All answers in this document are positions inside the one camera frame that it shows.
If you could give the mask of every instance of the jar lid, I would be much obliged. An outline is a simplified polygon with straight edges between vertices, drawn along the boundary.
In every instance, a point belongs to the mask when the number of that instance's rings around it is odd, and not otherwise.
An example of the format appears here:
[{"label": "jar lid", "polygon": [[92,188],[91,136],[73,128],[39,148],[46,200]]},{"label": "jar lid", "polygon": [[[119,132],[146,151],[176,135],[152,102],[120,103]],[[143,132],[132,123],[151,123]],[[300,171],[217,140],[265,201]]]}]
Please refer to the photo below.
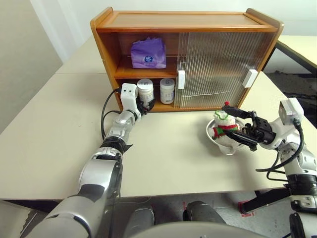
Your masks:
[{"label": "jar lid", "polygon": [[137,83],[137,86],[138,86],[139,90],[142,92],[144,92],[144,91],[147,92],[147,91],[153,90],[153,83],[148,78],[143,78],[143,79],[139,80]]},{"label": "jar lid", "polygon": [[175,82],[174,82],[174,79],[172,78],[164,78],[160,81],[159,83],[160,87],[162,89],[174,89],[175,87]]}]

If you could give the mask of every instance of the stuffed toy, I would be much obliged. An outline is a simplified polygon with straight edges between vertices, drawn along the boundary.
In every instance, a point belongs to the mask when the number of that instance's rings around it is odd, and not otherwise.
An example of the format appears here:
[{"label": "stuffed toy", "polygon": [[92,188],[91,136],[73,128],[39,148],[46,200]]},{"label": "stuffed toy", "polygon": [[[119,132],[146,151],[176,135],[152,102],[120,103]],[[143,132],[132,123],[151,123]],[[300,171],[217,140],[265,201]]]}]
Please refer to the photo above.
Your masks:
[{"label": "stuffed toy", "polygon": [[225,135],[223,130],[239,130],[235,117],[227,114],[225,111],[215,111],[215,127],[209,128],[209,135],[220,145],[227,147],[236,147],[238,142]]}]

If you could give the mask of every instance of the white table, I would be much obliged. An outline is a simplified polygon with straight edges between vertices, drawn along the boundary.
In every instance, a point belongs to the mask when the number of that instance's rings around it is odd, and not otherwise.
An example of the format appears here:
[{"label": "white table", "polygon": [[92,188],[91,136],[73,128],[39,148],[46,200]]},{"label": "white table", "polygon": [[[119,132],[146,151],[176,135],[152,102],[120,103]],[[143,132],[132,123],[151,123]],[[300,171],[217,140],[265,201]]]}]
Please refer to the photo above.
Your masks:
[{"label": "white table", "polygon": [[[0,198],[63,199],[76,192],[80,172],[101,144],[100,114],[111,91],[90,39],[55,74],[0,135]],[[267,101],[261,100],[265,95]],[[260,73],[242,109],[271,121],[286,97]],[[113,98],[106,111],[117,109]],[[212,112],[152,113],[130,133],[121,196],[258,190],[282,187],[256,168],[274,151],[243,148],[224,156],[205,134]],[[308,148],[316,155],[316,129],[304,119]]]}]

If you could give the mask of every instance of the purple tissue box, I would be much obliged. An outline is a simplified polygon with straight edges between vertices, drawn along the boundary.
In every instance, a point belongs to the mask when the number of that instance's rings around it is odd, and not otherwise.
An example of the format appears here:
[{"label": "purple tissue box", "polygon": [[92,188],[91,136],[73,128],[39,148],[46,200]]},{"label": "purple tissue box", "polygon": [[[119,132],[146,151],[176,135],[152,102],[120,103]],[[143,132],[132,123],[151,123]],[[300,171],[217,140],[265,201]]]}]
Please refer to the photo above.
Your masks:
[{"label": "purple tissue box", "polygon": [[166,68],[165,44],[161,38],[132,43],[133,68]]}]

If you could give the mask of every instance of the red tape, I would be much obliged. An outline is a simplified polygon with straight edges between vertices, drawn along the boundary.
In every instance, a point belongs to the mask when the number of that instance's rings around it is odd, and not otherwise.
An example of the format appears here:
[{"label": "red tape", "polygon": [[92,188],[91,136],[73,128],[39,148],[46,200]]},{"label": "red tape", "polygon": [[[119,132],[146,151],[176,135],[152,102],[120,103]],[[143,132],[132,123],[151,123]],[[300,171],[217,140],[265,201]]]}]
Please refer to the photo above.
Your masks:
[{"label": "red tape", "polygon": [[186,202],[183,202],[183,208],[184,208],[184,211],[187,209],[187,204],[186,204]]},{"label": "red tape", "polygon": [[241,213],[241,217],[253,217],[254,216],[254,212],[247,213],[247,214],[242,213],[242,204],[245,203],[245,202],[248,202],[248,201],[238,202],[238,208],[239,208],[239,212]]}]

